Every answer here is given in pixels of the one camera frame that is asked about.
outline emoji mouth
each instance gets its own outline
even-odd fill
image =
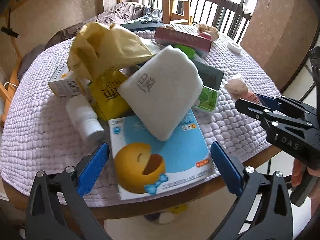
[[[144,168],[142,175],[153,173],[162,163],[162,157],[159,154],[151,154],[147,166]]]

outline silver screw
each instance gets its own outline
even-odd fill
[[[251,167],[251,166],[246,167],[245,170],[246,170],[248,173],[254,173],[254,168]]]
[[[44,174],[44,172],[43,172],[43,171],[38,171],[38,173],[37,173],[37,177],[42,177],[42,176],[43,176],[43,174]]]
[[[281,178],[282,177],[282,173],[280,171],[276,171],[276,176]]]
[[[73,172],[74,170],[75,170],[75,168],[72,167],[72,166],[66,167],[66,173],[71,173],[71,172]]]

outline brown blanket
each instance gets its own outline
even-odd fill
[[[92,17],[84,22],[72,25],[64,30],[58,31],[46,44],[45,49],[50,48],[62,41],[73,38],[81,30],[82,26],[88,22],[98,22],[109,25],[110,23],[123,24],[140,18],[151,12],[151,7],[135,2],[121,2],[111,9]]]

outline red box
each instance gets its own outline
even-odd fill
[[[193,48],[200,57],[207,55],[211,49],[210,40],[167,28],[158,27],[156,29],[155,39],[158,44],[164,46],[171,45],[174,47],[176,44],[188,46]]]

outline small white box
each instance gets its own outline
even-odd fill
[[[68,69],[67,64],[55,67],[48,81],[52,92],[58,97],[84,95],[84,89],[75,73]]]

